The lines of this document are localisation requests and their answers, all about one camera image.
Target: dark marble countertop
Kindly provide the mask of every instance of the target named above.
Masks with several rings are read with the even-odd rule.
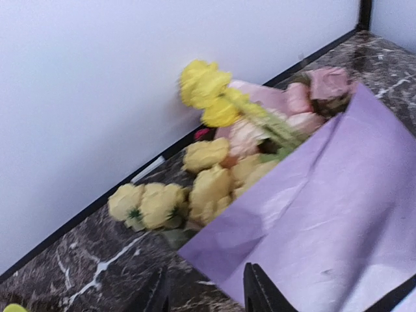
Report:
[[[307,69],[343,66],[416,135],[416,56],[367,32],[355,34]],[[183,152],[141,183],[192,184]],[[126,229],[104,206],[0,285],[0,310],[19,302],[38,311],[122,311],[151,273],[168,265],[172,311],[242,311],[180,258],[157,233]]]

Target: green object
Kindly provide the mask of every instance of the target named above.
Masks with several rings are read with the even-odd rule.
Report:
[[[250,100],[244,100],[243,102],[228,100],[248,121],[262,130],[277,145],[295,150],[306,141],[307,137],[305,135],[293,129],[285,120],[277,117],[264,107],[252,103]]]
[[[18,304],[9,304],[3,312],[27,312],[27,310]]]
[[[282,161],[289,156],[293,150],[289,148],[280,148],[276,154],[260,154],[260,161],[267,163],[268,161]]]
[[[170,247],[174,250],[180,249],[185,245],[198,231],[193,229],[171,229],[170,231],[162,231],[162,235],[167,240]]]
[[[129,219],[135,219],[136,221],[141,221],[143,219],[142,213],[138,209],[132,209],[129,211],[127,217]]]
[[[179,213],[179,208],[178,207],[174,207],[170,212],[169,212],[169,216],[168,216],[168,220],[171,220],[173,218],[176,218],[177,216],[181,216]]]
[[[311,78],[306,72],[298,73],[293,76],[290,83],[302,83],[307,87],[311,87]]]
[[[167,229],[175,229],[175,228],[179,228],[183,223],[183,219],[181,218],[181,216],[177,215],[173,218],[169,218],[165,223],[164,223],[164,227]]]

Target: green leaf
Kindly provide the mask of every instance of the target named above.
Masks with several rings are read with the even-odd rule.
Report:
[[[127,214],[128,219],[135,219],[141,221],[143,219],[142,213],[138,209],[131,209]]]
[[[292,81],[291,81],[291,83],[303,83],[304,85],[306,85],[308,87],[311,86],[311,82],[312,82],[312,80],[306,72],[294,75],[293,78],[292,78]]]
[[[191,229],[171,229],[169,231],[162,231],[162,235],[167,240],[168,244],[175,250],[180,249],[185,245],[193,236],[197,234],[197,231]]]
[[[137,219],[127,219],[124,224],[127,228],[133,228],[133,231],[135,232],[142,231],[146,228],[143,223]]]
[[[173,218],[168,219],[163,226],[166,229],[176,229],[181,226],[183,223],[183,219],[180,216],[175,216]]]
[[[290,148],[280,148],[276,154],[260,154],[260,162],[282,161],[293,152]]]
[[[180,216],[181,214],[179,213],[179,208],[178,207],[174,207],[171,211],[170,211],[170,213],[169,213],[169,215],[168,215],[168,220],[171,220],[171,219],[173,219],[173,218],[175,218],[175,217],[177,217],[177,216]]]

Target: purple wrapping paper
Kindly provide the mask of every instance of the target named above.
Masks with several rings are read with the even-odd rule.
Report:
[[[252,262],[299,311],[360,312],[416,273],[415,208],[416,141],[361,84],[179,254],[241,304]]]

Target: black edge trim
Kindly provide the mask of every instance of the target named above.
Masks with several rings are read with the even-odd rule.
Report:
[[[346,33],[342,37],[336,39],[332,43],[326,45],[322,49],[319,49],[317,52],[313,53],[312,55],[308,56],[306,60],[308,61],[308,64],[310,62],[313,62],[314,60],[317,60],[319,57],[323,56],[323,54],[327,53],[329,50],[335,48],[339,44],[343,43],[345,40],[349,39],[351,36],[353,36],[357,32],[357,29],[353,29],[352,31]],[[275,78],[269,80],[264,85],[265,86],[275,86],[276,84],[280,83],[281,81],[289,78],[292,74],[295,72],[298,72],[301,70],[304,66],[304,62],[299,62],[298,64],[290,67],[288,70],[285,70],[283,73],[277,75]],[[185,147],[187,147],[189,144],[191,144],[194,141],[194,134],[199,129],[203,128],[203,126],[199,126],[195,130],[191,131],[189,134],[184,136],[182,139],[177,141],[176,143],[172,144],[169,148],[164,150],[162,153],[158,154],[158,156],[154,157],[152,160],[148,161],[145,165],[141,166],[138,170],[134,171],[132,174],[127,176],[123,181],[119,182],[116,186],[112,187],[110,190],[108,190],[106,193],[104,193],[102,196],[100,196],[97,200],[95,200],[93,203],[91,203],[87,208],[83,209],[80,213],[75,215],[72,219],[67,221],[63,226],[58,228],[55,232],[50,234],[45,240],[43,240],[39,245],[34,247],[28,254],[26,254],[24,257],[22,257],[18,262],[16,262],[14,265],[12,265],[8,270],[6,270],[3,274],[0,275],[0,284],[7,280],[9,277],[13,275],[16,271],[24,267],[30,260],[35,258],[37,255],[42,253],[46,248],[50,247],[54,242],[58,241],[62,236],[67,234],[67,232],[71,231],[75,226],[80,224],[85,218],[92,215],[94,212],[96,212],[98,209],[103,207],[109,196],[111,196],[118,187],[120,187],[123,184],[126,184],[130,182],[132,178],[137,176],[141,171],[146,169],[153,161],[155,161],[158,157],[163,156],[165,159],[169,159],[176,153],[183,150]]]
[[[271,80],[267,81],[264,85],[265,86],[276,86],[278,83],[282,82],[283,80],[288,79],[290,76],[292,76],[294,73],[299,72],[303,67],[306,65],[316,61],[321,56],[323,56],[328,51],[332,50],[339,44],[343,43],[347,39],[351,38],[353,35],[357,33],[357,28],[353,29],[352,31],[347,32],[345,35],[339,37],[335,41],[331,42],[328,45],[325,45],[323,48],[319,49],[315,53],[312,53],[310,56],[306,57],[304,60],[301,60],[299,63],[296,63],[292,67],[290,67],[288,70],[285,70],[283,73],[275,76],[275,78],[272,78]]]
[[[357,28],[369,31],[371,25],[372,0],[361,0]]]
[[[148,161],[146,164],[141,166],[139,169],[134,171],[132,174],[128,175],[125,179],[119,182],[115,187],[112,187],[110,190],[106,191],[103,195],[101,195],[98,199],[92,202],[89,206],[83,209],[80,213],[75,215],[69,221],[67,221],[63,226],[58,228],[55,232],[50,234],[45,240],[43,240],[39,245],[34,247],[28,254],[23,256],[18,262],[12,265],[8,270],[6,270],[3,274],[0,275],[0,284],[7,280],[9,277],[13,275],[16,271],[24,267],[30,260],[35,258],[37,255],[42,253],[46,248],[50,247],[54,242],[58,241],[62,236],[67,234],[67,232],[71,231],[75,226],[80,224],[85,218],[92,215],[98,209],[103,207],[106,203],[108,198],[116,192],[116,190],[122,186],[123,184],[129,183],[132,178],[137,176],[141,171],[146,169],[152,162],[154,162],[157,158],[162,156],[166,160],[169,159],[171,156],[175,155],[177,152],[181,151],[185,147],[187,147],[190,143],[194,140],[194,134],[196,131],[201,129],[203,126],[199,126],[195,130],[191,131],[189,134],[185,135],[175,144],[171,145],[169,148],[164,150],[158,156],[152,158],[152,160]]]
[[[416,288],[416,275],[384,295],[364,312],[390,312]]]

